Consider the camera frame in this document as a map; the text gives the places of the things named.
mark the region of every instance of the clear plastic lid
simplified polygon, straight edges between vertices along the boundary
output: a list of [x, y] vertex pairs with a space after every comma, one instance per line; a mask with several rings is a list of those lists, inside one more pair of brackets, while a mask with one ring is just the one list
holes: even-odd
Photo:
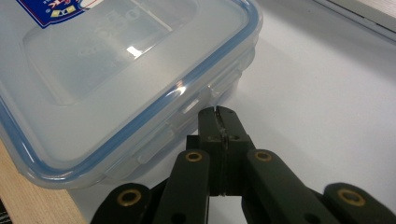
[[0, 2], [2, 137], [23, 174], [57, 184], [110, 167], [259, 23], [246, 0], [104, 0], [45, 29], [22, 7]]

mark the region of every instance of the wooden surface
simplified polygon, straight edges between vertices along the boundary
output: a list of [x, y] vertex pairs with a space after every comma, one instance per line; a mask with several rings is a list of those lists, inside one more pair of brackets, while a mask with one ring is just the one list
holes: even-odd
[[66, 190], [42, 189], [20, 175], [1, 141], [0, 198], [14, 224], [85, 223]]

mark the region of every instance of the blue label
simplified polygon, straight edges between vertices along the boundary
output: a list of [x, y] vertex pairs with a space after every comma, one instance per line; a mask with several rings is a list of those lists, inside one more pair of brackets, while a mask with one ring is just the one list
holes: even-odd
[[41, 28], [67, 21], [103, 0], [17, 0]]

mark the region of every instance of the plastic food container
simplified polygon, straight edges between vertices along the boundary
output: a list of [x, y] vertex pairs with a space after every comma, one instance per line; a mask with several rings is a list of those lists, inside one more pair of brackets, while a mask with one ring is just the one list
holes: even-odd
[[240, 78], [261, 26], [250, 0], [2, 0], [7, 151], [44, 188], [122, 180]]

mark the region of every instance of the white background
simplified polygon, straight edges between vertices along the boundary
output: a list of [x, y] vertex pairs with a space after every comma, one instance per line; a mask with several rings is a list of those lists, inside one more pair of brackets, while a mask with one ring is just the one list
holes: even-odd
[[[346, 182], [396, 213], [396, 43], [312, 0], [258, 1], [256, 57], [224, 106], [309, 188]], [[139, 182], [166, 178], [176, 154]], [[90, 220], [112, 188], [70, 193]], [[246, 223], [240, 198], [210, 200], [209, 223]]]

